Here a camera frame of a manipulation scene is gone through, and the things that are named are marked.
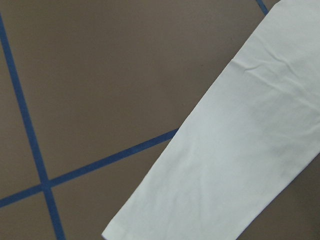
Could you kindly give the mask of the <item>white long-sleeve printed T-shirt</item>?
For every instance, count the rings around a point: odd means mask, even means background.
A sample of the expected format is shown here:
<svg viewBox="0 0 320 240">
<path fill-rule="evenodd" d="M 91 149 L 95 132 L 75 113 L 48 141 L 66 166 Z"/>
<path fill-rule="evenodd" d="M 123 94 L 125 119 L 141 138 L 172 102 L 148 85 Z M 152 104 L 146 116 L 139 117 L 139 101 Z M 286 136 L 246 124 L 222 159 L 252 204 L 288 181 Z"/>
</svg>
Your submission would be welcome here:
<svg viewBox="0 0 320 240">
<path fill-rule="evenodd" d="M 320 3 L 281 0 L 102 232 L 235 240 L 320 151 Z"/>
</svg>

